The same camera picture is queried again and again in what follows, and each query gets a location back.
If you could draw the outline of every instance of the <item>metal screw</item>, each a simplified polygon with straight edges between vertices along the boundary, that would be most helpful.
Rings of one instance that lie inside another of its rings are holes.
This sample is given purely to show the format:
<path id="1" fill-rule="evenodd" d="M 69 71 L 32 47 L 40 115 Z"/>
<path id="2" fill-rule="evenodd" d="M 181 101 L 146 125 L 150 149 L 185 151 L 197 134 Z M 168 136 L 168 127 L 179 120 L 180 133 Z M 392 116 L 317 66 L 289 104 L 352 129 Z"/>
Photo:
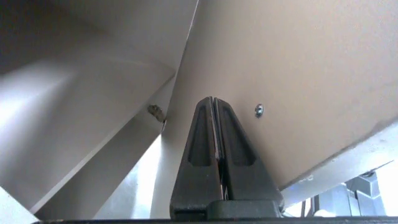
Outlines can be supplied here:
<path id="1" fill-rule="evenodd" d="M 256 109 L 254 109 L 254 111 L 256 112 L 256 118 L 260 118 L 261 115 L 262 115 L 263 112 L 264 112 L 264 107 L 263 107 L 262 104 L 260 103 L 260 104 L 258 104 L 258 105 L 256 106 Z"/>

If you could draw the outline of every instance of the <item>white panel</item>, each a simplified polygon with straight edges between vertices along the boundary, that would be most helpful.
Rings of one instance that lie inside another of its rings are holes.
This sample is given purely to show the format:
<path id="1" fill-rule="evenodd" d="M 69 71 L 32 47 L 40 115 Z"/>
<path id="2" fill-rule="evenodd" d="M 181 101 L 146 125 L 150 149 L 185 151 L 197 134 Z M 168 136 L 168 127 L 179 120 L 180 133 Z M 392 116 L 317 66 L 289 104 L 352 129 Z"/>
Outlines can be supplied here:
<path id="1" fill-rule="evenodd" d="M 231 104 L 281 188 L 391 124 L 397 26 L 396 1 L 201 1 L 170 102 L 153 217 L 169 215 L 195 105 L 206 96 Z"/>
<path id="2" fill-rule="evenodd" d="M 92 219 L 158 135 L 159 130 L 135 118 L 130 120 L 36 213 L 37 217 Z"/>
<path id="3" fill-rule="evenodd" d="M 180 65 L 198 0 L 52 2 L 132 44 L 171 68 Z"/>
<path id="4" fill-rule="evenodd" d="M 31 224 L 38 219 L 0 187 L 0 223 Z"/>
<path id="5" fill-rule="evenodd" d="M 57 8 L 21 4 L 2 8 L 6 24 L 20 17 L 1 29 L 0 185 L 35 212 L 175 71 Z"/>

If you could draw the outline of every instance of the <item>gray surface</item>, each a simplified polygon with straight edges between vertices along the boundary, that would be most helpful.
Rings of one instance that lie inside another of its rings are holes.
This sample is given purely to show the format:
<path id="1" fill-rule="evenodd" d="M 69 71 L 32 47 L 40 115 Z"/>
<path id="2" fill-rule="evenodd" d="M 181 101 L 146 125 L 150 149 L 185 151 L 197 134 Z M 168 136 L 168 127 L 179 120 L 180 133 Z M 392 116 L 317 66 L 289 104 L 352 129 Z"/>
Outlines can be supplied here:
<path id="1" fill-rule="evenodd" d="M 161 136 L 150 145 L 94 219 L 150 218 L 152 196 L 161 157 Z"/>
<path id="2" fill-rule="evenodd" d="M 159 129 L 130 120 L 36 213 L 37 217 L 92 219 L 158 135 Z"/>
<path id="3" fill-rule="evenodd" d="M 57 8 L 27 2 L 1 9 L 14 26 L 1 30 L 0 184 L 36 212 L 175 71 Z"/>
<path id="4" fill-rule="evenodd" d="M 0 187 L 0 223 L 30 224 L 38 219 Z"/>
<path id="5" fill-rule="evenodd" d="M 152 217 L 169 216 L 193 111 L 209 95 L 231 104 L 279 187 L 303 180 L 303 198 L 284 190 L 288 204 L 395 157 L 395 137 L 353 147 L 398 115 L 397 17 L 395 1 L 201 1 L 170 101 Z"/>
<path id="6" fill-rule="evenodd" d="M 326 210 L 336 216 L 351 216 L 348 191 L 345 184 L 340 184 L 315 196 L 314 201 L 317 203 L 318 210 Z"/>

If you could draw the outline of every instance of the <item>screw head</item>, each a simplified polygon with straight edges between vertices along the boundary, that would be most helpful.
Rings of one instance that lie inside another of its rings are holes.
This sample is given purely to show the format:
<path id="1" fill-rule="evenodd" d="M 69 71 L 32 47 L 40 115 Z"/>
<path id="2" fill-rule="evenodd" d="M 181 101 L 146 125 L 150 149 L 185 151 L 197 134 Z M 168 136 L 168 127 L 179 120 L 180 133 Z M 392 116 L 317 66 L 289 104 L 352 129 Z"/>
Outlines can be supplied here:
<path id="1" fill-rule="evenodd" d="M 256 117 L 259 118 L 262 116 L 262 114 L 264 113 L 264 107 L 262 104 L 258 104 L 256 106 L 256 108 L 254 109 L 254 111 L 256 112 Z"/>

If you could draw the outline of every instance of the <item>beige panel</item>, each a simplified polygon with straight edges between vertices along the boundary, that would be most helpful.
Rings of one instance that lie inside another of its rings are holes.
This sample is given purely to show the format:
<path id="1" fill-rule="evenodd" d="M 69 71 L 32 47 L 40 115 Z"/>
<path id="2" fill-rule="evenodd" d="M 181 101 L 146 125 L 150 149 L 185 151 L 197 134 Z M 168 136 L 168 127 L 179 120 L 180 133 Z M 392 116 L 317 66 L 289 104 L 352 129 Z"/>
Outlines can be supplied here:
<path id="1" fill-rule="evenodd" d="M 390 123 L 397 26 L 395 1 L 202 1 L 170 102 L 162 154 L 170 162 L 160 167 L 169 175 L 155 186 L 153 217 L 167 216 L 168 182 L 206 96 L 232 105 L 282 188 Z"/>

